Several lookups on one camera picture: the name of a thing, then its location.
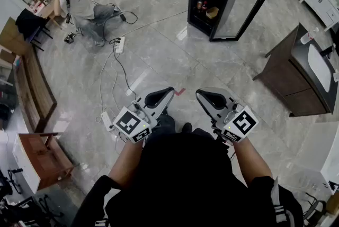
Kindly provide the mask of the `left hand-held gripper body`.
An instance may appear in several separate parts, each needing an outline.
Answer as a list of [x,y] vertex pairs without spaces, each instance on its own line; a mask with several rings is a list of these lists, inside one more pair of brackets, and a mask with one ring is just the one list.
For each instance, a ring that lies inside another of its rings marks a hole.
[[140,101],[132,101],[129,107],[123,107],[116,119],[114,127],[124,134],[132,143],[144,141],[157,125],[158,104],[141,105]]

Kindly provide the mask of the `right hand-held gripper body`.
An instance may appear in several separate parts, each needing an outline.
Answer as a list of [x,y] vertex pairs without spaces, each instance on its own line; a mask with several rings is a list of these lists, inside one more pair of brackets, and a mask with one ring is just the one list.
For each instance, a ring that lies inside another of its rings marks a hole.
[[212,107],[213,131],[224,142],[240,143],[258,125],[258,119],[251,109],[239,101],[230,101],[228,105],[217,102]]

